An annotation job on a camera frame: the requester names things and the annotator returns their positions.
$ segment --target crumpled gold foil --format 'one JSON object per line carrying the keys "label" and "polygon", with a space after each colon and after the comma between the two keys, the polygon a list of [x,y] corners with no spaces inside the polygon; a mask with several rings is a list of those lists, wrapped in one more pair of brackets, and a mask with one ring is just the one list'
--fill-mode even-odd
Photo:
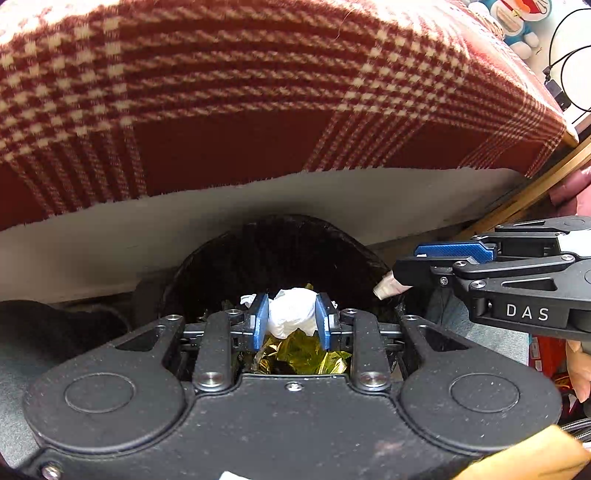
{"label": "crumpled gold foil", "polygon": [[338,375],[347,370],[347,352],[325,352],[318,334],[307,336],[297,329],[285,340],[269,336],[255,355],[254,371],[272,373],[275,360],[286,362],[298,375]]}

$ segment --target white tissue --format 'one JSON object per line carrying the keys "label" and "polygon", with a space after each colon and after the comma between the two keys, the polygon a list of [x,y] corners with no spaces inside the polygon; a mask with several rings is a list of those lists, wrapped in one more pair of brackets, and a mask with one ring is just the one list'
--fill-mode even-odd
{"label": "white tissue", "polygon": [[[255,294],[243,295],[240,303],[250,307]],[[269,322],[267,332],[279,339],[287,338],[297,329],[314,335],[316,327],[316,292],[307,288],[280,290],[274,299],[269,299]]]}
{"label": "white tissue", "polygon": [[243,476],[237,476],[232,472],[224,472],[220,477],[220,480],[248,480],[248,478],[244,478]]}
{"label": "white tissue", "polygon": [[240,297],[240,305],[246,305],[248,308],[251,307],[252,302],[255,301],[256,293],[252,295],[243,295]]}

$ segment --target red plaid blanket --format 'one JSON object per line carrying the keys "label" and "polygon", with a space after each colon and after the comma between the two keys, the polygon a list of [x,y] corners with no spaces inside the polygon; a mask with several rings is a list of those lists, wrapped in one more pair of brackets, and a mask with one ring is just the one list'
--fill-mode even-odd
{"label": "red plaid blanket", "polygon": [[300,171],[530,176],[564,129],[451,0],[0,6],[0,229]]}

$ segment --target trash can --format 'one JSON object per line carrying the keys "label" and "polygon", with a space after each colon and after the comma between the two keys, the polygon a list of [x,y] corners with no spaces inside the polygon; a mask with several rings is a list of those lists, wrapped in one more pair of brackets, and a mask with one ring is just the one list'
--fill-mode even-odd
{"label": "trash can", "polygon": [[311,285],[339,308],[367,310],[381,322],[398,319],[398,299],[378,300],[374,286],[390,270],[375,253],[323,220],[269,216],[205,243],[189,255],[164,289],[159,315],[188,322],[239,305],[240,297]]}

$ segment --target doraemon plush toy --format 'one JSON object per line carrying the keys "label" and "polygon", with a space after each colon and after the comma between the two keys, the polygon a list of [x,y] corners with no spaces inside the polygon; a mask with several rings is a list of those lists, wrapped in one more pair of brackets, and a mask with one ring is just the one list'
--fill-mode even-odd
{"label": "doraemon plush toy", "polygon": [[481,15],[486,7],[503,27],[507,45],[523,60],[528,59],[532,48],[540,44],[529,22],[543,20],[552,10],[551,0],[466,0],[466,3],[470,10]]}

